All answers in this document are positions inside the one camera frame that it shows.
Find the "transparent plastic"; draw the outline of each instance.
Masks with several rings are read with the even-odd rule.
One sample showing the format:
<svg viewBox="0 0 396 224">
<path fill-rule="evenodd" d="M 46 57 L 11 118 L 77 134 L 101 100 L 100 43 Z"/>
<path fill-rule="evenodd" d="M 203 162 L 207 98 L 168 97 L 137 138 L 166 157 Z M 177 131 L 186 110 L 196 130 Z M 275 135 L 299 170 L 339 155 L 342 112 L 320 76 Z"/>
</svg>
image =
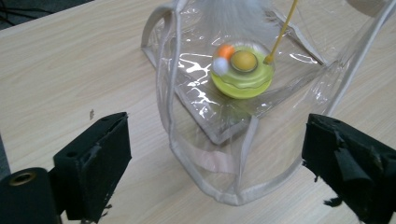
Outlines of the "transparent plastic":
<svg viewBox="0 0 396 224">
<path fill-rule="evenodd" d="M 274 55 L 271 85 L 234 99 L 211 78 L 223 43 L 271 49 L 291 0 L 179 0 L 149 17 L 142 49 L 156 68 L 170 146 L 197 186 L 241 205 L 301 165 L 309 113 L 330 116 L 395 1 L 300 0 Z"/>
</svg>

